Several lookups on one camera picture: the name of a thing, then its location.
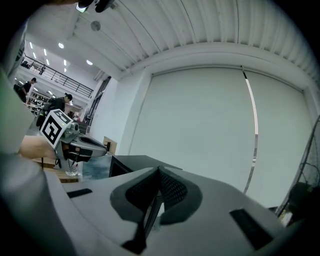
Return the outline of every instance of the railing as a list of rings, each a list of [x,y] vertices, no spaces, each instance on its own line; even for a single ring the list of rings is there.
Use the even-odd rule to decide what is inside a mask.
[[[106,80],[103,81],[103,83],[101,84],[97,94],[95,95],[95,98],[91,104],[91,107],[90,107],[90,110],[87,111],[86,115],[84,116],[84,122],[87,123],[89,126],[91,126],[92,124],[92,121],[93,121],[93,118],[94,118],[94,115],[95,115],[95,112],[96,112],[96,109],[98,107],[98,104],[100,102],[100,99],[109,83],[111,79],[111,76],[109,76]]]
[[[21,66],[47,79],[55,81],[56,83],[68,89],[71,89],[79,94],[82,94],[88,98],[93,92],[93,90],[89,87],[84,86],[83,84],[71,79],[70,77],[67,77],[64,74],[28,56],[23,57]]]

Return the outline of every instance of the ceiling light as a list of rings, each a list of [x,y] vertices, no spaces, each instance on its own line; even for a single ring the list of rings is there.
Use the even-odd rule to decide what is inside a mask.
[[[88,7],[80,8],[80,7],[79,7],[79,3],[76,5],[75,8],[76,8],[80,13],[84,13],[84,12],[88,9]]]

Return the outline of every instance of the ceiling panel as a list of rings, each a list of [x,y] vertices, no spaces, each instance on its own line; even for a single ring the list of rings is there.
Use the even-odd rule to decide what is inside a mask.
[[[63,34],[66,27],[70,28],[74,8],[46,6],[31,18],[30,25],[48,34],[54,27]],[[130,72],[147,58],[178,47],[224,42],[270,52],[315,81],[319,77],[319,66],[308,43],[271,1],[116,0],[113,8],[102,13],[96,13],[91,5],[88,11],[76,15],[71,36],[64,39],[95,50],[119,72]],[[91,29],[93,21],[100,22],[100,31]]]

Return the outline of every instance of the cardboard box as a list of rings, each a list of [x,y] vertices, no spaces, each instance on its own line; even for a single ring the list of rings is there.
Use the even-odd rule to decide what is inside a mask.
[[[114,140],[112,140],[112,139],[104,136],[103,145],[107,146],[108,143],[110,143],[109,152],[110,152],[112,155],[115,155],[115,154],[116,154],[117,143],[116,143]]]

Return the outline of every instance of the roller blind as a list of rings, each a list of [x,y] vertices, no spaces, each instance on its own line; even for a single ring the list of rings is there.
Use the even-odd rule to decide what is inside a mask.
[[[256,165],[247,195],[265,207],[277,207],[299,167],[311,122],[303,94],[273,78],[245,72],[258,120]]]
[[[130,155],[148,155],[244,190],[255,147],[240,70],[199,68],[153,77]]]

